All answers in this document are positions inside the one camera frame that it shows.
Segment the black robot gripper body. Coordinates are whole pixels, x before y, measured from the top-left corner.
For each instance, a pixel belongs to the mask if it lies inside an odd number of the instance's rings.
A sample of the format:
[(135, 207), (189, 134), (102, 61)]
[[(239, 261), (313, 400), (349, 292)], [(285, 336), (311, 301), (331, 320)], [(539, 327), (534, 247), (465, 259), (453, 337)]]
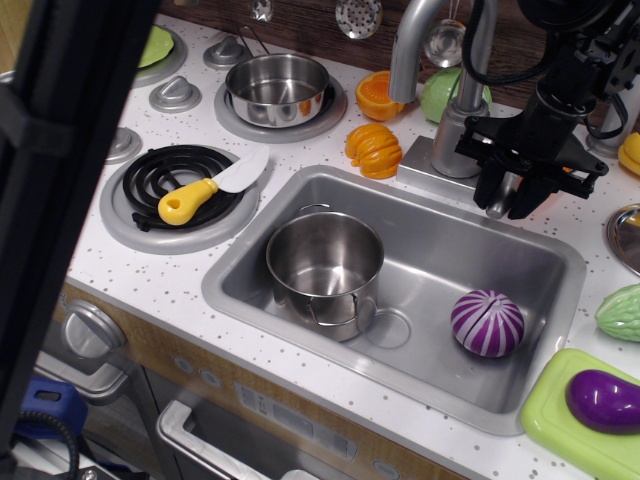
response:
[(596, 105), (592, 96), (567, 102), (557, 89), (539, 84), (525, 109), (513, 117), (468, 117), (455, 151), (474, 159), (481, 171), (487, 160), (495, 159), (522, 179), (571, 168), (573, 179), (565, 192), (587, 198), (608, 167), (584, 150), (574, 129)]

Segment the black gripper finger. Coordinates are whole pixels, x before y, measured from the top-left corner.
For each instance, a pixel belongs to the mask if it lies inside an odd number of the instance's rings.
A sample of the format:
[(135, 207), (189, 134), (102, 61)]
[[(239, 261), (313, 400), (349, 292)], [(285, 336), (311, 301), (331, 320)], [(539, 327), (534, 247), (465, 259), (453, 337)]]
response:
[(477, 180), (474, 201), (481, 209), (487, 209), (498, 199), (507, 170), (495, 159), (484, 163)]
[(516, 191), (507, 214), (510, 220), (520, 220), (533, 213), (552, 193), (557, 182), (547, 177), (524, 178)]

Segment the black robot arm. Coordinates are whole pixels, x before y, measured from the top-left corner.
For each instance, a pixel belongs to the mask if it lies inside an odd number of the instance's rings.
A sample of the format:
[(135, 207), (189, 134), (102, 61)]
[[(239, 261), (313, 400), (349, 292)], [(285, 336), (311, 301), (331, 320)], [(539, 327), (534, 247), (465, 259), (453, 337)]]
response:
[(560, 191), (588, 198), (608, 166), (588, 153), (574, 134), (588, 124), (598, 102), (608, 101), (628, 119), (619, 94), (639, 73), (639, 4), (636, 1), (522, 1), (519, 8), (545, 30), (542, 59), (519, 74), (491, 77), (471, 59), (483, 2), (472, 10), (463, 43), (463, 65), (487, 86), (539, 81), (524, 110), (511, 118), (471, 116), (456, 150), (481, 172), (474, 201), (483, 210), (523, 219)]

